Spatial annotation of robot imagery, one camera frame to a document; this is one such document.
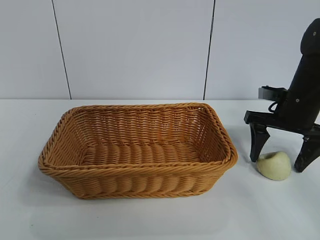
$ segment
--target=white table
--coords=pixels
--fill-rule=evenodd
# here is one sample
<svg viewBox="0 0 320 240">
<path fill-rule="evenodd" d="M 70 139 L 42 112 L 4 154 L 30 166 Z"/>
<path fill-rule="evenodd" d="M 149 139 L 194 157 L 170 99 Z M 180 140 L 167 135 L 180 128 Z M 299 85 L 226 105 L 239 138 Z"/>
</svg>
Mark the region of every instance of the white table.
<svg viewBox="0 0 320 240">
<path fill-rule="evenodd" d="M 315 240 L 320 238 L 320 160 L 285 181 L 261 176 L 249 160 L 246 110 L 268 101 L 206 101 L 239 159 L 207 193 L 159 199 L 81 200 L 42 174 L 37 158 L 61 115 L 93 104 L 160 100 L 0 100 L 0 236 L 23 240 Z M 302 136 L 269 129 L 263 152 L 295 161 Z"/>
</svg>

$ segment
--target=rectangular basket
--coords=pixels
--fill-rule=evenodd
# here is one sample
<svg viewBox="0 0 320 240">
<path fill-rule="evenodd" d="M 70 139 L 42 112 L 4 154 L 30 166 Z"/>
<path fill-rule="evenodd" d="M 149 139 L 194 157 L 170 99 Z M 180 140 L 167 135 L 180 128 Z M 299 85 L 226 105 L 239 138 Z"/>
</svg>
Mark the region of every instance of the rectangular basket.
<svg viewBox="0 0 320 240">
<path fill-rule="evenodd" d="M 93 105 L 62 116 L 38 167 L 81 199 L 187 197 L 237 158 L 208 104 Z"/>
</svg>

